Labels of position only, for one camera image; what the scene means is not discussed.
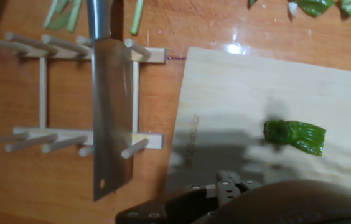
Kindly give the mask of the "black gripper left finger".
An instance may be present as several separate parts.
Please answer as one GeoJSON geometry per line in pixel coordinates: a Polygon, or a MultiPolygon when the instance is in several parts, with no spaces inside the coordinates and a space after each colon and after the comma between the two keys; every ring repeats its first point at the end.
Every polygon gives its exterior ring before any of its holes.
{"type": "Polygon", "coordinates": [[[115,223],[193,223],[219,207],[215,184],[190,184],[119,212],[115,223]]]}

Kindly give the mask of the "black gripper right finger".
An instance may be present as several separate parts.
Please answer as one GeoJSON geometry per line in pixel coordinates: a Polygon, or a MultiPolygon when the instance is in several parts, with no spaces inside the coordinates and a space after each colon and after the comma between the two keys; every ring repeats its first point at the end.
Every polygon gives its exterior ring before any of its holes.
{"type": "Polygon", "coordinates": [[[235,187],[229,191],[229,201],[239,197],[241,194],[249,190],[254,190],[263,186],[257,180],[242,180],[236,172],[230,172],[230,178],[233,181],[235,187]]]}

